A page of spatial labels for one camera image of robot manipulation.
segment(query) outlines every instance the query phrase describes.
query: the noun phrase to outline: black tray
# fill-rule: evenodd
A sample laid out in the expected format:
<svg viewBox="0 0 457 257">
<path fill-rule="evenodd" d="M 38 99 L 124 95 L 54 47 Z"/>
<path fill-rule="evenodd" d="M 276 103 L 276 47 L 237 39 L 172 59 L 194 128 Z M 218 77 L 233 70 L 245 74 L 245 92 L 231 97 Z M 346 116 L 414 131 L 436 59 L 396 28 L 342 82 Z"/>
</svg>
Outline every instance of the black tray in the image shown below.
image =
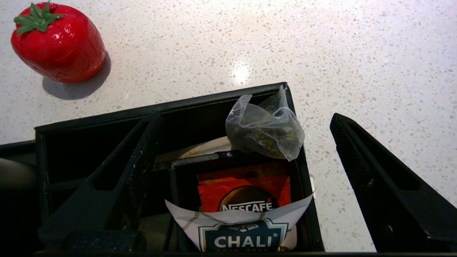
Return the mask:
<svg viewBox="0 0 457 257">
<path fill-rule="evenodd" d="M 111 230 L 109 233 L 112 236 L 122 228 L 139 228 L 146 232 L 148 248 L 145 250 L 196 252 L 197 248 L 171 219 L 164 199 L 187 209 L 198 210 L 201 204 L 197 174 L 271 162 L 274 159 L 256 153 L 231 151 L 176 161 L 166 169 L 153 170 L 154 156 L 225 136 L 225 119 L 241 95 L 253 94 L 250 102 L 258 104 L 276 94 L 281 86 L 285 87 L 289 107 L 294 111 L 287 84 L 279 83 L 38 127 L 37 154 L 41 183 L 45 185 L 44 188 L 57 188 L 55 195 L 66 199 L 61 205 L 61 202 L 53 201 L 48 192 L 44 192 L 43 217 L 53 214 L 44 220 L 39 230 L 40 239 L 48 248 L 60 245 L 60 249 L 74 249 L 80 246 L 76 239 L 87 238 L 87 230 L 94 233 Z M 124 128 L 110 135 L 117 141 L 132 127 L 133 130 L 118 146 L 119 142 L 100 146 L 101 135 L 104 140 L 109 138 L 103 134 L 108 126 Z M 138 135 L 142 133 L 139 127 L 150 127 L 149 130 L 154 133 L 145 132 L 142 136 L 132 137 L 133 131 L 137 131 Z M 65 138 L 68 137 L 72 139 L 66 142 Z M 82 150 L 91 147 L 95 148 L 91 149 L 92 153 L 103 154 L 88 157 Z M 114 151 L 109 156 L 104 156 L 111 150 Z M 114 161 L 128 160 L 129 157 L 131 160 L 128 163 L 113 164 Z M 85 158 L 90 158 L 90 161 L 81 163 Z M 113 171 L 114 166 L 123 168 Z M 296 201 L 310 195 L 312 189 L 303 148 L 299 157 L 288 166 L 292 199 Z M 64 188 L 69 184 L 72 185 L 70 189 Z M 148 237 L 148 231 L 152 234 L 155 232 L 156 236 Z M 316 208 L 312 201 L 298 222 L 296 251 L 323 250 Z"/>
</svg>

